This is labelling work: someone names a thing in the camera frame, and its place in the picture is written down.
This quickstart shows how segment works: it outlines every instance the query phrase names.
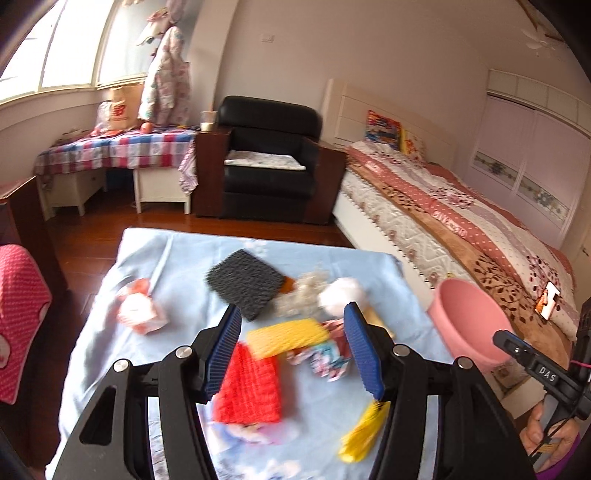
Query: paper bag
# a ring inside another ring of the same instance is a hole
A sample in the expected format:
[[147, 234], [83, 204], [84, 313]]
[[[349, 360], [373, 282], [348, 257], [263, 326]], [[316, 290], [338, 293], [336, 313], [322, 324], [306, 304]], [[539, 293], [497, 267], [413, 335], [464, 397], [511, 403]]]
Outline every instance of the paper bag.
[[127, 130], [139, 125], [143, 91], [143, 83], [111, 89], [111, 130]]

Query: glass candle holder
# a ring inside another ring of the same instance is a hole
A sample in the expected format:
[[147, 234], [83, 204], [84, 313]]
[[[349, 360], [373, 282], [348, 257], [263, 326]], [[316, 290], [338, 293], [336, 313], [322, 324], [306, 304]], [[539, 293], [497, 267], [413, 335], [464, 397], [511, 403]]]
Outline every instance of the glass candle holder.
[[201, 131], [209, 132], [216, 125], [217, 112], [201, 112]]

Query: wardrobe door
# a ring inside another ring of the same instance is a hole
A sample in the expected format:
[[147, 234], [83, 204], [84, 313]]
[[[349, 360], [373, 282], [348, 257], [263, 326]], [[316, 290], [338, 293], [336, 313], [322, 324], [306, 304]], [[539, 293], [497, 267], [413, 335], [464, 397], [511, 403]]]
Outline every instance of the wardrobe door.
[[591, 141], [574, 128], [537, 112], [514, 206], [540, 240], [559, 248], [583, 192]]
[[489, 96], [482, 118], [478, 151], [519, 170], [534, 119], [535, 110]]
[[466, 183], [507, 210], [531, 138], [535, 111], [488, 97]]

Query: metal screw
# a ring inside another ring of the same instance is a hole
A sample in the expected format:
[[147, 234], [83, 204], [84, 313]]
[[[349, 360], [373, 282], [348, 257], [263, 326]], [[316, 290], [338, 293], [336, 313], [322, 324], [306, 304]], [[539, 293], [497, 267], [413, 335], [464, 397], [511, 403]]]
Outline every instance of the metal screw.
[[180, 346], [177, 348], [177, 351], [174, 353], [177, 358], [187, 358], [191, 356], [193, 353], [193, 349], [189, 346]]
[[474, 366], [474, 362], [466, 356], [461, 356], [457, 359], [457, 364], [464, 370], [470, 370]]
[[116, 372], [122, 372], [124, 370], [127, 370], [128, 368], [129, 368], [129, 361], [127, 361], [125, 358], [122, 358], [121, 360], [117, 360], [113, 364], [113, 370], [115, 370]]
[[399, 343], [398, 345], [394, 345], [392, 351], [396, 356], [408, 356], [408, 354], [410, 353], [410, 348], [408, 348], [406, 345]]

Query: yellow sponge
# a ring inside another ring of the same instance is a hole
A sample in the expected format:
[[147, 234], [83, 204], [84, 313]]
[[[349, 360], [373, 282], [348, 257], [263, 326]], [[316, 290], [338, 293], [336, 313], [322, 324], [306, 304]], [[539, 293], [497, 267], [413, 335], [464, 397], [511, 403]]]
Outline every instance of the yellow sponge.
[[390, 402], [373, 400], [370, 403], [353, 430], [340, 440], [339, 457], [342, 461], [356, 463], [367, 456], [388, 417], [389, 408]]
[[257, 360], [294, 348], [316, 345], [329, 338], [328, 331], [314, 319], [277, 323], [246, 334], [248, 349]]
[[372, 307], [366, 308], [363, 311], [363, 316], [365, 318], [365, 321], [367, 323], [369, 323], [370, 325], [375, 325], [376, 327], [381, 327], [388, 332], [388, 335], [390, 335], [390, 337], [392, 337], [392, 338], [396, 337], [396, 335], [394, 335], [394, 332], [392, 330], [390, 330], [388, 327], [386, 327], [386, 324], [382, 321], [382, 319], [380, 317], [378, 317], [378, 314], [375, 312], [375, 310]]

